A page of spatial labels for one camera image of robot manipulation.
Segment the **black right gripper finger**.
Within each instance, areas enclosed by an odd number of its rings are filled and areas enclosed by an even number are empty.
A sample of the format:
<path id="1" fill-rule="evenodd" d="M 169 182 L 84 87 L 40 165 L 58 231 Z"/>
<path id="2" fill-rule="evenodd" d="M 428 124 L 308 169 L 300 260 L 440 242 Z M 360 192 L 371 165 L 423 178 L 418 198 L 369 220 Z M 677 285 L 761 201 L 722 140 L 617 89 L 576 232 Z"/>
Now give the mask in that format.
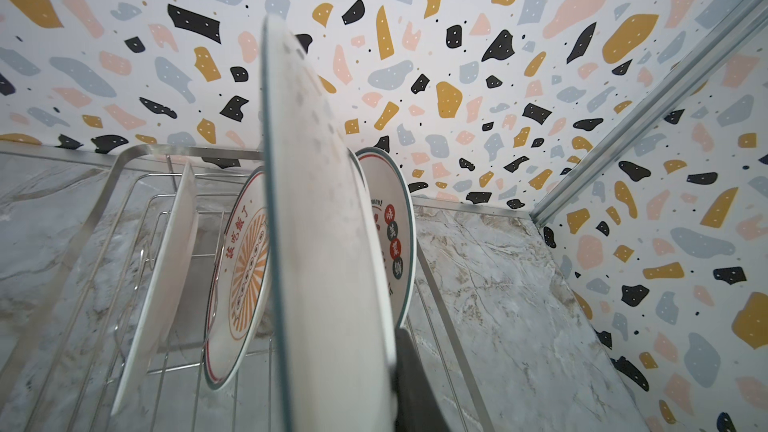
<path id="1" fill-rule="evenodd" d="M 395 331 L 395 342 L 397 361 L 394 389 L 397 396 L 397 414 L 394 430 L 448 432 L 450 427 L 440 410 L 408 331 L 398 328 Z"/>

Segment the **sunburst plate green rim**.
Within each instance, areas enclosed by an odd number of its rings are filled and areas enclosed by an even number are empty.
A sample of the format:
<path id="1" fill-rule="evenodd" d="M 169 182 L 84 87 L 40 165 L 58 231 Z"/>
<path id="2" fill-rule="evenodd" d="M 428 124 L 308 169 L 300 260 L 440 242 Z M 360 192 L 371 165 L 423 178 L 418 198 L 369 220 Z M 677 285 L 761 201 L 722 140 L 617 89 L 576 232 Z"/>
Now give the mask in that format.
<path id="1" fill-rule="evenodd" d="M 393 324 L 368 194 L 286 21 L 263 24 L 266 197 L 279 378 L 290 431 L 389 431 Z"/>

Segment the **white plate red characters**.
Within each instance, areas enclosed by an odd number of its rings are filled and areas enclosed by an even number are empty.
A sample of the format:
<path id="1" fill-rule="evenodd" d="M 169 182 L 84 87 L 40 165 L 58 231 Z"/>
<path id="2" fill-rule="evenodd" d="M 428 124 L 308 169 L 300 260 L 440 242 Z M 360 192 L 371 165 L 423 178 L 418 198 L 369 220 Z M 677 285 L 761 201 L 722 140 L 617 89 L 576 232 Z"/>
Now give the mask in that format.
<path id="1" fill-rule="evenodd" d="M 397 328 L 407 319 L 416 270 L 416 224 L 408 185 L 395 161 L 377 147 L 356 152 L 371 199 L 386 283 Z"/>

